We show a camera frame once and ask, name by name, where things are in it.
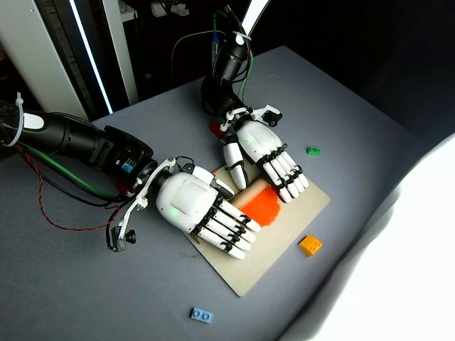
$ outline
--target wooden board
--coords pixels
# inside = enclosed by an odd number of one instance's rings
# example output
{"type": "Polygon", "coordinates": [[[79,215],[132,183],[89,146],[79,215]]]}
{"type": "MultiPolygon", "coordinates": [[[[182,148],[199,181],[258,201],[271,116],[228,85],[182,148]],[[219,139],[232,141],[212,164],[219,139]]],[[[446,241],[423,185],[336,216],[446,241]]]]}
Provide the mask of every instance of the wooden board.
{"type": "MultiPolygon", "coordinates": [[[[246,171],[250,179],[259,175],[255,166],[247,165],[246,171]]],[[[216,171],[216,176],[232,189],[236,188],[224,167],[216,171]]],[[[329,202],[330,198],[310,181],[310,186],[299,198],[289,204],[280,203],[282,207],[278,218],[270,226],[263,227],[261,232],[255,233],[256,242],[252,244],[243,261],[220,252],[203,240],[197,244],[191,236],[187,237],[232,290],[241,297],[256,284],[288,247],[291,245],[298,247],[300,240],[296,241],[296,238],[329,202]]]]}

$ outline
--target orange play dough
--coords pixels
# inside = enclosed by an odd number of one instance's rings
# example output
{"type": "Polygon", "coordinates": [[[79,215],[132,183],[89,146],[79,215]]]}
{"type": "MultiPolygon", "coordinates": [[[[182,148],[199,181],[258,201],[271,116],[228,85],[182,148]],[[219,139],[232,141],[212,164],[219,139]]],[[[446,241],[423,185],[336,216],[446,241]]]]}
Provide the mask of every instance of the orange play dough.
{"type": "Polygon", "coordinates": [[[275,221],[280,209],[278,195],[271,186],[267,186],[241,210],[263,227],[275,221]]]}

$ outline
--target red wire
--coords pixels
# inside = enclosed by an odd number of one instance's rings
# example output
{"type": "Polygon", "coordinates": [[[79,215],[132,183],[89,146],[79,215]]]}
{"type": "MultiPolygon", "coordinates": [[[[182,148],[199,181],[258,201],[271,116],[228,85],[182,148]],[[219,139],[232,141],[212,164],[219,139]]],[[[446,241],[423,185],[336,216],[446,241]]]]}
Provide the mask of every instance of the red wire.
{"type": "Polygon", "coordinates": [[[26,157],[28,163],[33,167],[33,170],[35,171],[36,175],[39,178],[40,187],[39,187],[39,191],[38,191],[38,202],[40,205],[41,213],[43,214],[44,218],[49,222],[49,224],[53,225],[54,227],[57,227],[58,229],[64,229],[65,231],[81,232],[81,231],[94,231],[96,229],[101,229],[103,227],[106,227],[109,224],[112,224],[115,221],[115,217],[117,216],[117,214],[119,213],[120,208],[121,208],[120,205],[105,207],[106,210],[111,210],[113,208],[115,208],[116,210],[114,211],[112,219],[109,222],[106,222],[105,224],[96,226],[96,227],[90,227],[90,228],[85,228],[85,229],[75,229],[72,227],[61,226],[61,225],[57,224],[56,222],[53,222],[52,220],[50,220],[49,216],[46,214],[46,211],[44,210],[44,205],[43,205],[43,183],[44,183],[44,181],[43,181],[43,177],[41,176],[41,172],[40,172],[38,166],[32,161],[31,157],[21,147],[16,146],[16,148],[26,157]]]}

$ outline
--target gray table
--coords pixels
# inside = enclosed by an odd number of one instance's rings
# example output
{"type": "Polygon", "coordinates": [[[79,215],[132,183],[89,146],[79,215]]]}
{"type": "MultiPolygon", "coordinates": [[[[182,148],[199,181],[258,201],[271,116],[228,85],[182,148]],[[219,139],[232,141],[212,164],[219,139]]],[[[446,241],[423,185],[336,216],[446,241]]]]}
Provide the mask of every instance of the gray table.
{"type": "MultiPolygon", "coordinates": [[[[192,156],[223,164],[203,113],[200,80],[98,121],[137,136],[155,157],[192,156]]],[[[372,211],[415,158],[418,140],[343,85],[281,47],[260,55],[246,103],[283,112],[275,131],[331,202],[308,226],[323,249],[307,259],[289,248],[238,298],[154,205],[135,215],[138,242],[114,254],[104,231],[64,232],[41,217],[37,178],[19,157],[0,163],[0,338],[2,340],[274,340],[335,264],[372,211]],[[322,150],[320,158],[305,148],[322,150]],[[192,307],[214,313],[210,325],[192,307]]],[[[73,163],[100,185],[99,174],[73,163]]],[[[45,189],[53,219],[75,227],[107,213],[45,189]]]]}

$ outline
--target white fabric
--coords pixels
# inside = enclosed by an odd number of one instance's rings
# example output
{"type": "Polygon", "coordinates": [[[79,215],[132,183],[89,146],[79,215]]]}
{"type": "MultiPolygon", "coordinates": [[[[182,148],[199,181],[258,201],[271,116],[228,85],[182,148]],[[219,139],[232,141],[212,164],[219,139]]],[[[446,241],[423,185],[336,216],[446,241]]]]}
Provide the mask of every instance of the white fabric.
{"type": "Polygon", "coordinates": [[[390,193],[280,341],[455,340],[454,193],[455,135],[390,193]]]}

